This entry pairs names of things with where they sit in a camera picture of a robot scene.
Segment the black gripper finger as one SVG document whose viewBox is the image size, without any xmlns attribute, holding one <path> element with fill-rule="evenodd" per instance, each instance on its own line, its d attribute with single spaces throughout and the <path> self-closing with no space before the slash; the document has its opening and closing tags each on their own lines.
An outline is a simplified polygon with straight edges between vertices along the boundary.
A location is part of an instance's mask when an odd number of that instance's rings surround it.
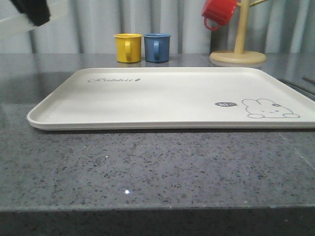
<svg viewBox="0 0 315 236">
<path fill-rule="evenodd" d="M 10 0 L 19 13 L 38 27 L 50 21 L 51 13 L 46 0 Z"/>
</svg>

